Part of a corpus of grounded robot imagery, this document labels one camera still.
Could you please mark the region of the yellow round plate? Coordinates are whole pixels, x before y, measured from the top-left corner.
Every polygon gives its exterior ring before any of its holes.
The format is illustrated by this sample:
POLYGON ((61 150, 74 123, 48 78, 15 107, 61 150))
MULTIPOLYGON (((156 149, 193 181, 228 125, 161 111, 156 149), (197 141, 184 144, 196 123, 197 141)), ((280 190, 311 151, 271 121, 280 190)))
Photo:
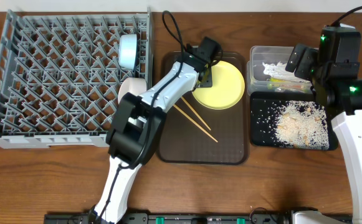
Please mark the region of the yellow round plate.
POLYGON ((245 90, 245 81, 237 67, 220 61, 211 68, 212 87, 197 88, 193 97, 203 106, 224 110, 237 104, 245 90))

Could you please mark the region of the white tissue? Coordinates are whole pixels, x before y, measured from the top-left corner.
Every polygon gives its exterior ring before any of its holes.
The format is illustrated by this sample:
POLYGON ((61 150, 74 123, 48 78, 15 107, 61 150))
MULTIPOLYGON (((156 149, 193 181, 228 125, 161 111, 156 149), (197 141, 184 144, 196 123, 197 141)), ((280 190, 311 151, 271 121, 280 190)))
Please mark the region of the white tissue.
POLYGON ((277 80, 284 80, 288 82, 299 82, 299 83, 307 83, 307 80, 304 80, 302 78, 298 78, 294 75, 292 72, 288 72, 285 70, 286 63, 278 62, 276 64, 274 63, 262 63, 264 66, 263 73, 265 75, 269 75, 271 78, 277 79, 277 80))

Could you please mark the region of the wooden chopstick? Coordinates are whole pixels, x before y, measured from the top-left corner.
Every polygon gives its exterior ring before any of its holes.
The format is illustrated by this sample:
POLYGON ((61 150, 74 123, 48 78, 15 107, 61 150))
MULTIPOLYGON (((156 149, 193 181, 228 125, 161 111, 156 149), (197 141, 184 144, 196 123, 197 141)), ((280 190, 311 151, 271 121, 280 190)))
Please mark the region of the wooden chopstick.
POLYGON ((213 137, 211 134, 209 134, 202 126, 200 126, 195 120, 193 120, 189 115, 187 115, 181 108, 174 105, 173 106, 177 111, 179 111, 186 119, 188 119, 190 122, 193 123, 197 128, 199 128, 204 134, 206 134, 208 137, 210 137, 214 142, 218 142, 218 140, 213 137))
POLYGON ((208 130, 211 130, 209 125, 203 120, 203 118, 199 115, 199 113, 186 101, 186 99, 182 96, 182 101, 186 104, 186 106, 196 115, 196 117, 207 127, 208 130))

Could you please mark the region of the green orange snack wrapper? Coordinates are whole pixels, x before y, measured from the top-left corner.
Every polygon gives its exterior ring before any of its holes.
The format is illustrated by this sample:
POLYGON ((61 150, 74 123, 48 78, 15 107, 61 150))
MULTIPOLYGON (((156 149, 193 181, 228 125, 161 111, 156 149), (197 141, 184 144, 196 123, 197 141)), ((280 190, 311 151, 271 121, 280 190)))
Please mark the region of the green orange snack wrapper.
POLYGON ((267 82, 267 88, 275 92, 291 91, 295 93, 310 93, 312 85, 310 83, 290 82, 271 78, 267 82))

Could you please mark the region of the white round bowl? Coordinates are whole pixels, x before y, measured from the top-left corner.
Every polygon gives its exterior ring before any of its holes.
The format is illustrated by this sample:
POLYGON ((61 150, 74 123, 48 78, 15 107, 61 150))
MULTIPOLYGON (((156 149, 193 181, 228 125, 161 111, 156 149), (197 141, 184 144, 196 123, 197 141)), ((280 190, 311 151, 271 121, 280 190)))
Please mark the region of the white round bowl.
POLYGON ((141 93, 144 93, 146 90, 147 90, 147 83, 143 78, 129 77, 125 79, 120 86, 118 92, 118 103, 121 102, 121 99, 127 93, 131 93, 132 95, 138 96, 141 93))

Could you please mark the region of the light blue bowl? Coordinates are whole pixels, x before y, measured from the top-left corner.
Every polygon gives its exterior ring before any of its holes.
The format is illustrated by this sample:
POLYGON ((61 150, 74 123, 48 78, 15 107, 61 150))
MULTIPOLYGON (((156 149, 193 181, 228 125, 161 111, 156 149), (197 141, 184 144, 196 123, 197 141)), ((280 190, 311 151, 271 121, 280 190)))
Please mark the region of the light blue bowl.
POLYGON ((127 34, 120 37, 118 63, 121 67, 133 70, 136 63, 137 35, 127 34))

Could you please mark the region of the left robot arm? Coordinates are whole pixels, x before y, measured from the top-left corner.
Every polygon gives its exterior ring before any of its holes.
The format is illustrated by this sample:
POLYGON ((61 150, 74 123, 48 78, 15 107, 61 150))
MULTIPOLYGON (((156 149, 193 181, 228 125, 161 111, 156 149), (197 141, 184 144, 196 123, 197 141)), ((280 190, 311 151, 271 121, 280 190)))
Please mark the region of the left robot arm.
POLYGON ((107 181, 101 199, 89 211, 89 223, 122 219, 135 177, 158 147, 167 112, 185 93, 211 79, 211 67, 222 55, 221 45, 205 37, 198 47, 182 47, 170 71, 155 86, 138 96, 123 96, 106 135, 107 181))

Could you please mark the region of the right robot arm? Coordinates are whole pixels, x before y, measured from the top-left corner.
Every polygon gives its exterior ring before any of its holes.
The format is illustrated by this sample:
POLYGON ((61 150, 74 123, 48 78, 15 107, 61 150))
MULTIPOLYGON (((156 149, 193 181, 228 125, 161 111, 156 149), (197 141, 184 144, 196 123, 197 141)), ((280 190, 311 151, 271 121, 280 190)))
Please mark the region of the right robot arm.
POLYGON ((312 83, 341 147, 353 201, 353 223, 362 223, 361 34, 354 27, 326 26, 319 47, 297 44, 285 67, 312 83))

